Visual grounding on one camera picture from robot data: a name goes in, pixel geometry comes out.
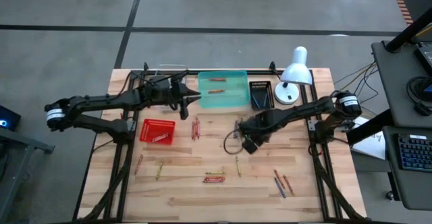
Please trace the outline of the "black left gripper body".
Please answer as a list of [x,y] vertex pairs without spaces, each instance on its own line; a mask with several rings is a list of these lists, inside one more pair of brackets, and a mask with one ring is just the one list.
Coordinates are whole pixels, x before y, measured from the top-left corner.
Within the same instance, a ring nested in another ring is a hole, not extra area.
[[173,93],[174,82],[165,76],[147,79],[143,85],[143,106],[169,105],[171,108],[177,108],[180,96]]

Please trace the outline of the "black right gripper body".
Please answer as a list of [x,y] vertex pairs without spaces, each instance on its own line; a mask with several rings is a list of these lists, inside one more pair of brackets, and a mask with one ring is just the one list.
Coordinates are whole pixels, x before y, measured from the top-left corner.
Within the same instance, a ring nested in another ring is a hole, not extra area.
[[275,123],[277,111],[263,111],[248,118],[248,135],[251,138],[269,140],[271,133],[267,128]]

